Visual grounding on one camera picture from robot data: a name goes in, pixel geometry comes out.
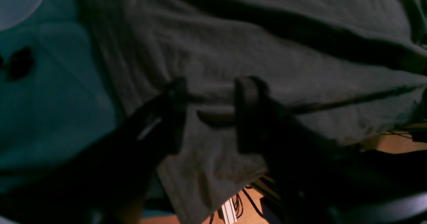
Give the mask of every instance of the wrinkled cloth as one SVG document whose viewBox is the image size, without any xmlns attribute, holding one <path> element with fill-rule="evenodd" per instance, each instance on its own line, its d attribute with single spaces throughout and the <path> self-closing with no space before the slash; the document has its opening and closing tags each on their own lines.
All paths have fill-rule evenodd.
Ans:
<svg viewBox="0 0 427 224">
<path fill-rule="evenodd" d="M 188 81 L 182 150 L 157 170 L 181 223 L 203 222 L 267 171 L 261 156 L 238 154 L 234 127 L 198 115 L 233 114 L 236 77 L 263 79 L 302 124 L 338 145 L 407 124 L 424 106 L 419 0 L 80 3 L 128 114 L 175 78 Z"/>
</svg>

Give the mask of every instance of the white circle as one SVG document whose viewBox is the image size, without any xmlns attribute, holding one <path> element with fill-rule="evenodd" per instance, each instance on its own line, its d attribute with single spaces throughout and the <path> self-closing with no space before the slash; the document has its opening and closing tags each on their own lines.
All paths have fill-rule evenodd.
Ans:
<svg viewBox="0 0 427 224">
<path fill-rule="evenodd" d="M 43 0 L 0 0 L 0 31 L 27 19 Z"/>
</svg>

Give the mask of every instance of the teal surface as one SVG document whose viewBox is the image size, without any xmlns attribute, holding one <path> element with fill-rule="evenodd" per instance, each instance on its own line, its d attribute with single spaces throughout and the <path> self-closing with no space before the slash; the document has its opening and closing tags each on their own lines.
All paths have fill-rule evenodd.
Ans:
<svg viewBox="0 0 427 224">
<path fill-rule="evenodd" d="M 46 174 L 116 127 L 116 110 L 74 0 L 44 0 L 20 25 L 0 32 L 0 54 L 28 45 L 30 74 L 0 69 L 0 192 Z"/>
</svg>

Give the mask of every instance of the gray blanket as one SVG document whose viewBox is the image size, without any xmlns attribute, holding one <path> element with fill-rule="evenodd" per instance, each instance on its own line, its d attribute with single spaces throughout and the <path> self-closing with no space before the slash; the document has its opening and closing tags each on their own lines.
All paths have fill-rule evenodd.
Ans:
<svg viewBox="0 0 427 224">
<path fill-rule="evenodd" d="M 421 118 L 423 0 L 81 0 L 128 114 L 188 80 L 183 150 L 157 172 L 181 223 L 199 224 L 267 171 L 237 152 L 234 78 L 256 75 L 339 145 Z"/>
</svg>

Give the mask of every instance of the gray fabric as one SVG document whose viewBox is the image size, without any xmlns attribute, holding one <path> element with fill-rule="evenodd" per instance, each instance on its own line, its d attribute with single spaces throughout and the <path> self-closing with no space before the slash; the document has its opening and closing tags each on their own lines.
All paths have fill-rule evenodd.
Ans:
<svg viewBox="0 0 427 224">
<path fill-rule="evenodd" d="M 267 171 L 260 156 L 238 154 L 234 127 L 197 116 L 233 113 L 235 77 L 262 78 L 303 124 L 339 145 L 416 118 L 427 86 L 410 73 L 427 69 L 427 52 L 413 43 L 400 0 L 81 3 L 128 114 L 174 78 L 188 80 L 183 150 L 157 170 L 186 224 Z"/>
</svg>

